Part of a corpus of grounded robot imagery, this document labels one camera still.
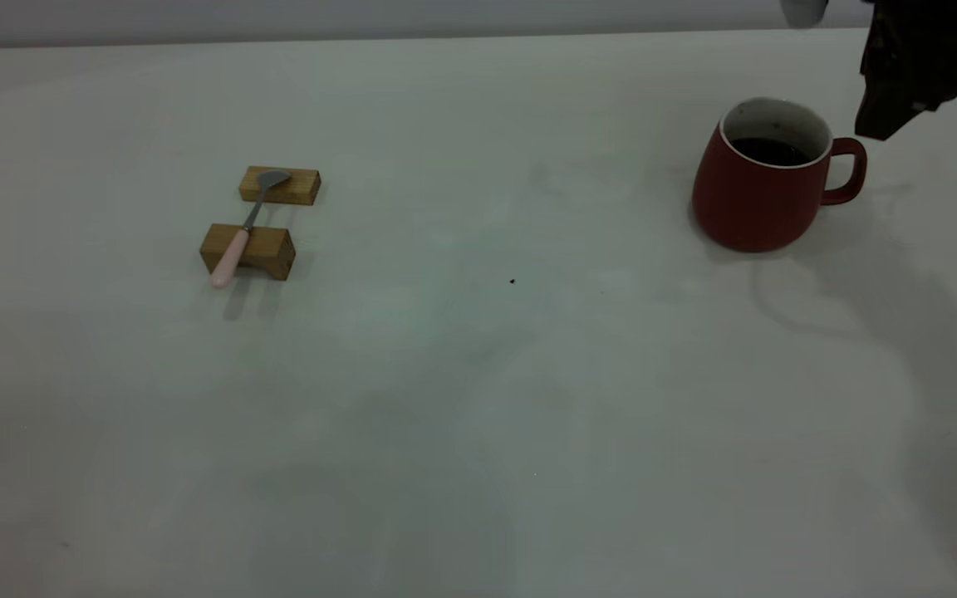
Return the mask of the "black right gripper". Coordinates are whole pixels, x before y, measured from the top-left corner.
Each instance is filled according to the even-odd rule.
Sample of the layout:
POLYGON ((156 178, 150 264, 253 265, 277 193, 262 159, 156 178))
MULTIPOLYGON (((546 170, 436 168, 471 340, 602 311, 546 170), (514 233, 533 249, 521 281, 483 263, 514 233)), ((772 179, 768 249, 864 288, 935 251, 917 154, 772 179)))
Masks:
POLYGON ((854 134, 888 140, 957 98, 957 1, 870 1, 854 134))

